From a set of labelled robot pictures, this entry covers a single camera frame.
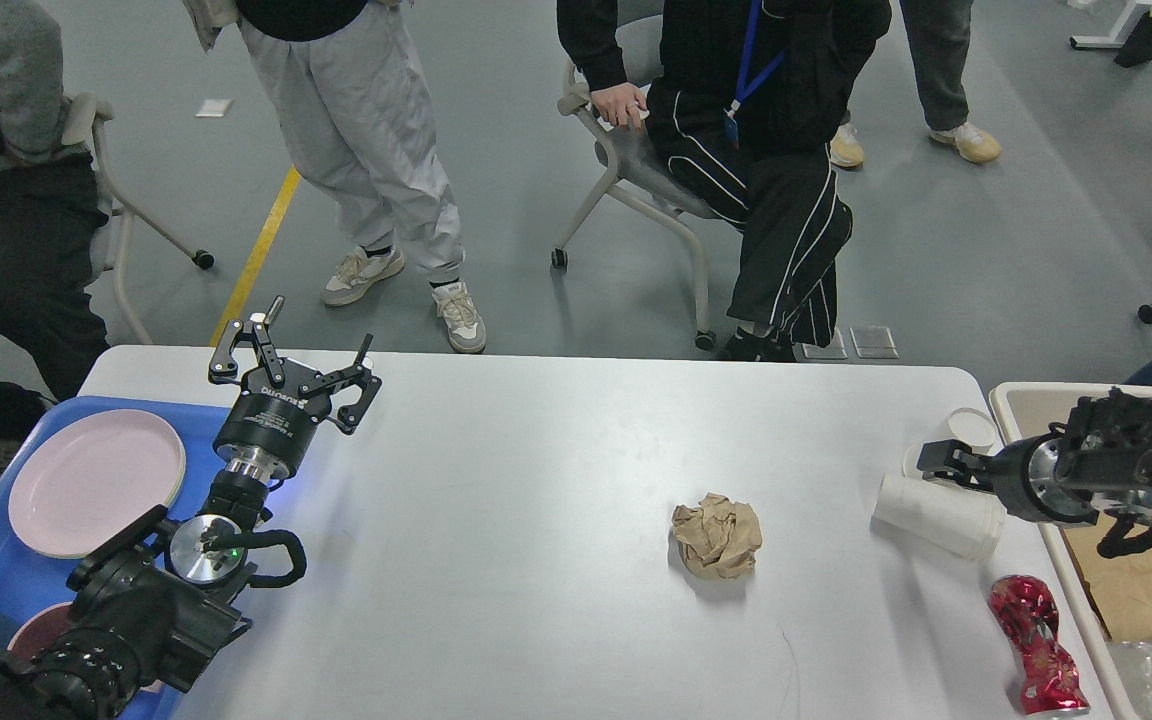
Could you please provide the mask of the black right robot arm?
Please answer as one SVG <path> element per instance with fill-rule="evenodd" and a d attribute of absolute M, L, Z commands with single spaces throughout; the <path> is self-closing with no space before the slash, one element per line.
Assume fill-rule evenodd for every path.
<path fill-rule="evenodd" d="M 960 439 L 919 448 L 916 470 L 996 497 L 1007 514 L 1033 523 L 1092 525 L 1115 520 L 1098 555 L 1116 559 L 1152 550 L 1152 397 L 1112 386 L 1106 396 L 1076 400 L 1066 420 L 996 454 Z"/>

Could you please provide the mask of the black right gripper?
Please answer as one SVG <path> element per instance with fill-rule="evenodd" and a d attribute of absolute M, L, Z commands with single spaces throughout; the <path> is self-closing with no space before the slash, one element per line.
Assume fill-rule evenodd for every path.
<path fill-rule="evenodd" d="M 995 493 L 1007 514 L 1033 523 L 1092 526 L 1097 511 L 1083 498 L 1059 487 L 1058 438 L 1026 438 L 996 455 L 973 450 L 960 439 L 916 448 L 916 477 L 982 493 Z"/>

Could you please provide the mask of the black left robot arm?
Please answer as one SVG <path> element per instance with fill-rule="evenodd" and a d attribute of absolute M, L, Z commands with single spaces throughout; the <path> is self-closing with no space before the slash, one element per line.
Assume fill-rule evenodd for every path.
<path fill-rule="evenodd" d="M 244 589 L 305 575 L 300 537 L 264 528 L 266 500 L 320 425 L 355 433 L 381 381 L 370 334 L 334 372 L 280 355 L 270 327 L 283 302 L 232 320 L 211 356 L 209 381 L 238 386 L 238 397 L 212 444 L 225 465 L 200 510 L 175 521 L 152 506 L 82 559 L 67 579 L 67 632 L 28 661 L 0 652 L 0 719 L 114 719 L 156 682 L 187 692 L 251 628 L 234 606 Z"/>

